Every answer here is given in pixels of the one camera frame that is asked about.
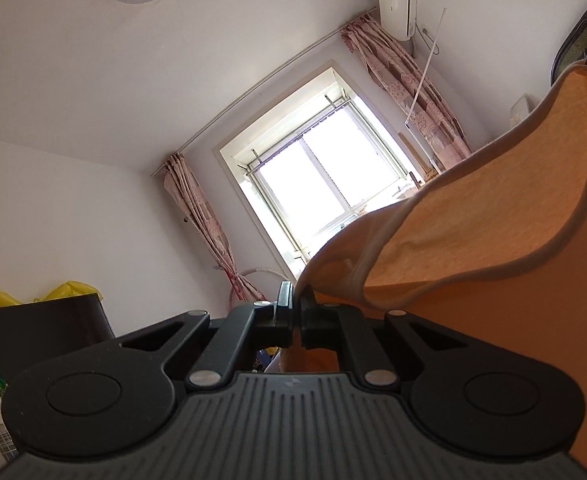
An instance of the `window frame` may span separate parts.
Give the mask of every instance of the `window frame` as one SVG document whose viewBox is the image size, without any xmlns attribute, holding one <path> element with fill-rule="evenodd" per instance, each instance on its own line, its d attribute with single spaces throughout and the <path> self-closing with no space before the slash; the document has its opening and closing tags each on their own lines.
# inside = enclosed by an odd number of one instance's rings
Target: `window frame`
<svg viewBox="0 0 587 480">
<path fill-rule="evenodd" d="M 250 104 L 239 108 L 243 111 L 238 111 L 233 116 L 234 121 L 239 121 L 238 124 L 223 121 L 221 124 L 224 124 L 222 128 L 226 134 L 212 146 L 213 155 L 230 181 L 248 218 L 253 222 L 257 233 L 276 261 L 276 267 L 292 281 L 301 275 L 305 267 L 304 261 L 302 257 L 294 258 L 296 249 L 291 243 L 286 227 L 278 222 L 268 206 L 268 201 L 246 176 L 247 164 L 253 153 L 249 158 L 245 155 L 247 150 L 250 151 L 251 144 L 265 136 L 279 121 L 285 120 L 293 110 L 304 106 L 314 95 L 336 82 L 340 89 L 338 94 L 346 95 L 353 100 L 356 108 L 367 118 L 385 145 L 404 167 L 413 172 L 418 182 L 428 182 L 437 176 L 430 160 L 430 152 L 419 142 L 413 142 L 413 136 L 406 128 L 404 119 L 398 115 L 397 108 L 387 108 L 379 99 L 372 99 L 379 89 L 366 72 L 360 74 L 361 71 L 358 70 L 356 74 L 357 67 L 352 66 L 351 60 L 345 67 L 340 60 L 331 56 L 323 57 L 319 62 L 311 64 L 313 68 L 302 69 L 303 76 L 299 75 L 300 70 L 294 70 L 291 77 L 284 75 L 277 84 L 266 87 L 269 90 L 260 92 L 259 97 L 252 99 Z"/>
<path fill-rule="evenodd" d="M 350 219 L 355 219 L 353 217 L 360 216 L 361 211 L 366 203 L 374 199 L 379 193 L 388 189 L 385 187 L 384 189 L 379 190 L 377 193 L 374 193 L 372 196 L 361 200 L 357 204 L 353 206 L 349 205 L 349 202 L 347 202 L 342 192 L 340 192 L 340 189 L 337 187 L 336 183 L 331 179 L 329 172 L 322 166 L 321 162 L 318 160 L 318 157 L 313 153 L 313 150 L 311 150 L 307 142 L 305 142 L 304 135 L 307 132 L 309 132 L 314 126 L 317 126 L 317 124 L 320 124 L 322 121 L 331 117 L 336 112 L 340 110 L 345 110 L 347 112 L 355 126 L 365 136 L 365 139 L 371 143 L 372 147 L 378 153 L 378 155 L 387 163 L 389 169 L 396 174 L 398 180 L 409 178 L 409 170 L 407 170 L 400 162 L 400 160 L 398 160 L 398 158 L 393 154 L 393 152 L 391 152 L 387 144 L 384 142 L 381 136 L 379 136 L 375 128 L 372 126 L 372 124 L 369 123 L 362 112 L 358 110 L 357 106 L 355 106 L 351 98 L 347 97 L 344 92 L 342 97 L 333 102 L 329 97 L 325 97 L 329 102 L 329 105 L 326 108 L 324 108 L 314 117 L 310 118 L 310 120 L 306 121 L 301 126 L 294 129 L 290 134 L 288 134 L 279 142 L 276 142 L 271 148 L 265 150 L 262 154 L 258 155 L 256 152 L 254 152 L 256 158 L 254 158 L 254 160 L 251 161 L 251 163 L 246 167 L 246 176 L 253 183 L 254 187 L 259 192 L 273 217 L 276 219 L 283 232 L 285 232 L 286 236 L 289 238 L 289 241 L 295 248 L 294 258 L 301 258 L 304 264 L 307 264 L 312 257 L 309 254 L 309 248 L 311 245 L 306 246 L 302 243 L 301 240 L 297 238 L 294 230 L 291 227 L 291 221 L 288 218 L 284 207 L 278 200 L 278 197 L 276 196 L 275 192 L 273 192 L 267 181 L 259 173 L 260 168 L 262 168 L 269 160 L 271 160 L 279 153 L 282 153 L 294 143 L 299 142 L 305 154 L 308 156 L 313 166 L 317 169 L 318 173 L 327 184 L 327 187 L 332 191 L 333 195 L 342 206 L 344 210 L 342 215 L 334 218 L 332 221 L 322 226 L 312 235 L 312 238 L 317 238 L 322 234 L 330 234 L 332 232 L 336 232 L 336 230 L 342 229 L 347 225 L 347 222 Z"/>
</svg>

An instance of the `window bar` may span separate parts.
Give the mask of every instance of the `window bar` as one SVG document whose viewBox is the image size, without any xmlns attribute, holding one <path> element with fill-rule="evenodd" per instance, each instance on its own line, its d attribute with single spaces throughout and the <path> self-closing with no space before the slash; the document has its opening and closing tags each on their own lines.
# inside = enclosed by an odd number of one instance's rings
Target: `window bar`
<svg viewBox="0 0 587 480">
<path fill-rule="evenodd" d="M 304 128 L 301 132 L 295 134 L 293 137 L 291 137 L 291 139 L 289 139 L 284 145 L 282 145 L 281 147 L 279 147 L 277 150 L 275 150 L 275 152 L 273 152 L 271 155 L 267 156 L 264 158 L 264 160 L 260 160 L 260 158 L 258 156 L 256 156 L 256 160 L 258 161 L 258 164 L 256 166 L 254 166 L 250 171 L 249 174 L 254 174 L 256 173 L 257 170 L 259 170 L 260 168 L 262 168 L 267 162 L 269 162 L 273 157 L 277 156 L 278 154 L 282 153 L 284 150 L 286 150 L 289 146 L 291 146 L 294 142 L 297 142 L 297 140 L 299 140 L 304 134 L 306 134 L 307 132 L 311 131 L 312 128 L 314 128 L 315 126 L 318 126 L 318 124 L 320 124 L 322 121 L 324 121 L 325 119 L 328 119 L 329 117 L 331 117 L 333 114 L 335 114 L 337 111 L 341 110 L 342 108 L 345 108 L 347 105 L 349 105 L 349 103 L 351 102 L 351 100 L 349 99 L 348 101 L 345 101 L 344 103 L 340 103 L 339 105 L 335 105 L 334 109 L 329 111 L 329 113 L 327 113 L 326 115 L 322 115 L 320 117 L 320 119 L 314 121 L 312 124 L 310 124 L 309 126 L 307 126 L 306 128 Z"/>
<path fill-rule="evenodd" d="M 336 109 L 336 104 L 335 104 L 333 101 L 331 101 L 331 99 L 329 99 L 329 96 L 328 96 L 327 94 L 325 94 L 325 99 L 326 99 L 327 101 L 329 101 L 329 104 L 330 104 L 331 106 L 333 106 L 333 108 L 334 108 L 334 110 L 335 110 L 335 109 Z"/>
<path fill-rule="evenodd" d="M 293 246 L 293 248 L 296 251 L 299 251 L 300 254 L 303 254 L 302 260 L 305 263 L 308 262 L 308 259 L 305 257 L 305 253 L 302 250 L 302 244 L 296 239 L 296 237 L 293 235 L 293 232 L 289 228 L 288 221 L 285 218 L 284 208 L 279 203 L 279 200 L 275 197 L 275 193 L 272 191 L 269 184 L 267 184 L 257 174 L 247 173 L 247 176 L 251 180 L 251 183 L 254 185 L 254 187 L 256 187 L 257 192 L 259 192 L 260 196 L 262 196 L 264 203 L 271 211 L 271 214 L 275 218 L 275 221 L 278 222 L 278 224 L 280 224 L 280 227 L 284 231 L 284 234 L 286 235 L 287 238 L 289 238 L 289 241 L 291 242 L 291 245 Z"/>
<path fill-rule="evenodd" d="M 251 150 L 251 151 L 253 152 L 253 154 L 254 154 L 254 155 L 256 155 L 256 160 L 257 160 L 257 161 L 258 161 L 260 164 L 262 164 L 262 160 L 260 159 L 260 155 L 258 155 L 258 154 L 256 153 L 256 150 Z"/>
<path fill-rule="evenodd" d="M 304 152 L 307 154 L 307 156 L 308 156 L 309 160 L 311 161 L 311 163 L 313 164 L 313 166 L 316 168 L 316 170 L 318 170 L 318 173 L 320 173 L 320 176 L 327 183 L 327 186 L 329 186 L 329 189 L 336 196 L 338 202 L 342 206 L 342 209 L 344 209 L 345 212 L 349 211 L 349 209 L 351 208 L 351 206 L 349 205 L 349 202 L 347 202 L 347 199 L 345 199 L 345 196 L 338 189 L 338 187 L 336 186 L 336 183 L 333 181 L 331 176 L 327 173 L 327 170 L 325 170 L 324 166 L 322 166 L 322 163 L 318 160 L 318 157 L 316 156 L 315 153 L 313 153 L 313 150 L 304 141 L 304 139 L 300 139 L 300 146 L 304 150 Z"/>
</svg>

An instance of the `window glass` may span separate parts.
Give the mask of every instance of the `window glass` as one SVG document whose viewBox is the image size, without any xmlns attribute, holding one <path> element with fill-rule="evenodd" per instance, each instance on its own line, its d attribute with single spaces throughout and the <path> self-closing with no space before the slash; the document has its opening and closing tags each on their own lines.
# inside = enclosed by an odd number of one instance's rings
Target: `window glass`
<svg viewBox="0 0 587 480">
<path fill-rule="evenodd" d="M 345 109 L 322 121 L 303 139 L 351 206 L 398 179 Z"/>
<path fill-rule="evenodd" d="M 303 243 L 345 212 L 300 141 L 274 156 L 258 173 L 273 190 L 293 233 Z"/>
</svg>

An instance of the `metal screw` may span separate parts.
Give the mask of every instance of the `metal screw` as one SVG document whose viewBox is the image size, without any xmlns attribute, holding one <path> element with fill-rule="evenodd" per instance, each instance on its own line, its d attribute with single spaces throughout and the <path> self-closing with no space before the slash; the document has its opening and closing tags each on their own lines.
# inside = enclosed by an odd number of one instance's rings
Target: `metal screw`
<svg viewBox="0 0 587 480">
<path fill-rule="evenodd" d="M 391 386 L 398 376 L 391 370 L 370 370 L 365 373 L 365 381 L 372 386 Z"/>
<path fill-rule="evenodd" d="M 189 380 L 196 386 L 213 386 L 218 384 L 222 376 L 213 370 L 198 370 L 189 375 Z"/>
</svg>

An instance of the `window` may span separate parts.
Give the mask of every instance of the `window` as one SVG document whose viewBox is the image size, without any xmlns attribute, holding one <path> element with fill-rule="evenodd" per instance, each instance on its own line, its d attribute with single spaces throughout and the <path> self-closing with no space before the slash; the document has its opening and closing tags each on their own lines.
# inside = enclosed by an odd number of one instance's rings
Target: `window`
<svg viewBox="0 0 587 480">
<path fill-rule="evenodd" d="M 297 276 L 340 229 L 411 196 L 421 178 L 398 142 L 333 70 L 296 94 L 221 153 Z"/>
</svg>

